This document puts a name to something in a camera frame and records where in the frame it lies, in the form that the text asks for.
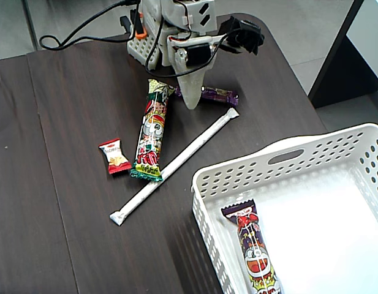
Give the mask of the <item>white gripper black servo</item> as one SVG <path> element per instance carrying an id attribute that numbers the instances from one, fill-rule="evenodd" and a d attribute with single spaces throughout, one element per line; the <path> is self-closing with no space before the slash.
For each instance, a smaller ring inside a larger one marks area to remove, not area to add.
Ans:
<path id="1" fill-rule="evenodd" d="M 169 67 L 174 70 L 167 77 L 178 77 L 180 91 L 188 109 L 194 109 L 198 105 L 206 71 L 225 36 L 226 34 L 201 36 L 196 32 L 180 32 L 166 37 Z M 191 73 L 194 82 L 193 98 Z"/>

